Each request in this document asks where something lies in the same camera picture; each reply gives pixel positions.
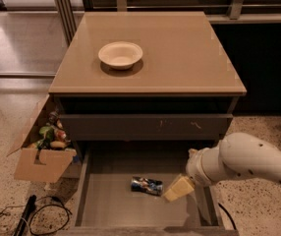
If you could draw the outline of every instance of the soda can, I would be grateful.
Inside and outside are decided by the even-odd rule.
[[[159,180],[132,177],[131,191],[161,196],[163,192],[163,184],[162,181]]]

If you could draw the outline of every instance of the bowl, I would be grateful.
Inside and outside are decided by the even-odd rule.
[[[130,42],[112,42],[104,45],[99,53],[99,59],[116,70],[130,69],[142,57],[141,48]]]

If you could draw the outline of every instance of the closed drawer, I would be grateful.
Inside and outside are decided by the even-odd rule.
[[[85,114],[61,115],[72,141],[219,140],[231,114]]]

